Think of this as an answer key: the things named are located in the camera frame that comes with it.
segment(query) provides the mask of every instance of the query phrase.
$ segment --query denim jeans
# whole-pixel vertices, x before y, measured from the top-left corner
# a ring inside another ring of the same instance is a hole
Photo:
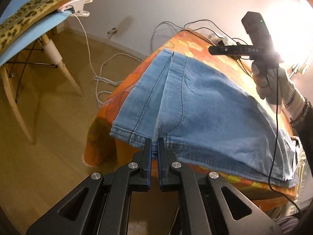
[[[179,161],[267,182],[276,122],[223,73],[164,49],[126,98],[110,135],[138,148],[147,137],[162,137]],[[273,184],[297,183],[298,155],[279,129]]]

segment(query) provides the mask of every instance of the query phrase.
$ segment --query white clip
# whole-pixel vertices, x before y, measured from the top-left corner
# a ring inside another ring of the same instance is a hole
[[[88,17],[90,13],[88,11],[84,11],[84,4],[91,3],[92,1],[93,0],[71,0],[63,4],[60,8],[57,9],[57,11],[61,12],[73,8],[73,14],[75,14],[77,17]]]

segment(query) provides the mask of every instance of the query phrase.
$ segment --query hand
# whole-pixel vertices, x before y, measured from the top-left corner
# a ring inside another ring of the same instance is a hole
[[[277,70],[268,69],[267,78],[259,74],[255,62],[252,63],[251,70],[252,78],[256,83],[256,91],[260,98],[273,100],[274,97],[274,100],[276,100]],[[305,99],[288,78],[286,70],[281,67],[278,67],[278,85],[285,110],[293,120],[297,119],[303,112]]]

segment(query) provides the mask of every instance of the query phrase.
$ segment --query bright light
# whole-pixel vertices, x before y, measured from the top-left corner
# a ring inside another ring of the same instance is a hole
[[[313,47],[313,9],[285,0],[273,5],[264,19],[282,59],[292,64],[304,62]]]

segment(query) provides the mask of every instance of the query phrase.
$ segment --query black sleeve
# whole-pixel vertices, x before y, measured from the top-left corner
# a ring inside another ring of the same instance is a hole
[[[291,121],[291,126],[299,135],[311,173],[313,174],[313,108],[307,99],[303,114],[297,120]]]

